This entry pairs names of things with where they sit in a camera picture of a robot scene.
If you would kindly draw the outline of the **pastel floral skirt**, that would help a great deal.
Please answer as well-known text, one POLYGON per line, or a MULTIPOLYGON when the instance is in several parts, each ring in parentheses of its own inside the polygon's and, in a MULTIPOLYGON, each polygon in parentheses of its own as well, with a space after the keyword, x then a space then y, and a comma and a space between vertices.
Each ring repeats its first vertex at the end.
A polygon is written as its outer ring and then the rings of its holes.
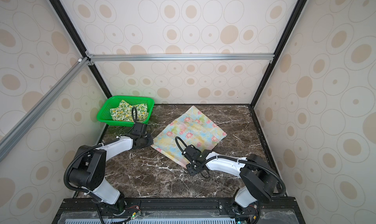
POLYGON ((203 151, 212 150, 227 134, 195 106, 191 106, 183 115, 167 125, 153 139, 152 148, 186 168, 189 161, 176 145, 177 136, 187 145, 193 145, 203 151))

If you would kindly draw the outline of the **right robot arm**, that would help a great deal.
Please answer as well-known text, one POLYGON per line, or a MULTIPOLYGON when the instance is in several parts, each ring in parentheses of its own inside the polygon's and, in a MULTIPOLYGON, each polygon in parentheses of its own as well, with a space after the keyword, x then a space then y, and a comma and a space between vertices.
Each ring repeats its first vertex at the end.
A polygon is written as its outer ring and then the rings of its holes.
POLYGON ((211 170, 241 178, 244 187, 234 197, 234 203, 238 207, 247 208, 257 201, 269 203, 273 196, 283 197, 286 194, 283 180, 255 154, 249 157, 231 157, 210 150, 200 151, 193 145, 181 152, 189 161, 186 168, 191 176, 211 170))

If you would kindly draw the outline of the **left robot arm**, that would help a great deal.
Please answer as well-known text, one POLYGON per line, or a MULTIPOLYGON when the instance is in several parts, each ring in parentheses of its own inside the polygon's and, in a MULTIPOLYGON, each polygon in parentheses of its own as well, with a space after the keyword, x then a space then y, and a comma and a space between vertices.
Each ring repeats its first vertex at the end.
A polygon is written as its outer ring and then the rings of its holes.
POLYGON ((152 144, 153 138, 147 132, 147 124, 138 122, 128 133, 113 141, 95 146, 83 145, 66 168, 64 184, 69 190, 83 192, 107 205, 116 205, 121 192, 105 179, 106 162, 123 152, 143 149, 152 144))

